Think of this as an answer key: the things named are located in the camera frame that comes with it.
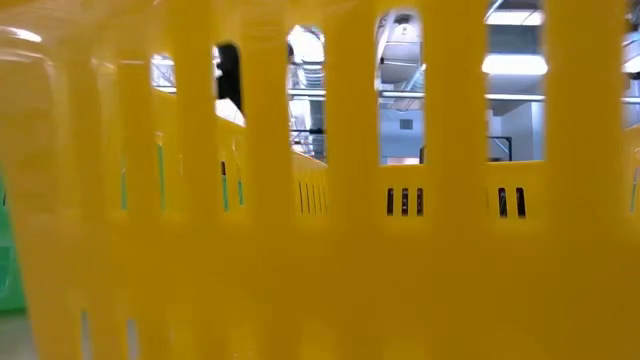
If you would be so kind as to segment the yellow slotted plastic basket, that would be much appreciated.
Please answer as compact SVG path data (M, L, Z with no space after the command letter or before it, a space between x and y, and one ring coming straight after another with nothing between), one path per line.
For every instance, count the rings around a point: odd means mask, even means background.
M640 360L629 0L544 1L546 157L510 163L487 158L487 5L0 0L38 359ZM423 93L374 88L400 8L422 21ZM243 112L218 98L220 43ZM227 213L232 145L246 204Z

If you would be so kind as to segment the white ceiling light panel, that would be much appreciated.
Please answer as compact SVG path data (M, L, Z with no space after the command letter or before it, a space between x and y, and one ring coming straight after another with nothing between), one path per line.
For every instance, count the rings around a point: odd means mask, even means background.
M489 54L483 61L482 71L490 75L540 76L547 73L548 65L541 55Z
M496 26L540 26L544 22L541 10L499 10L490 14L485 23Z

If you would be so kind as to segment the black metal background frame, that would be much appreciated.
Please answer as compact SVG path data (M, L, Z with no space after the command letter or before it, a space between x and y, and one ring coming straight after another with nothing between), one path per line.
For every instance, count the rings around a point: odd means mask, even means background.
M513 161L513 140L510 136L488 136L490 162L512 162ZM495 149L499 149L502 154L496 155Z

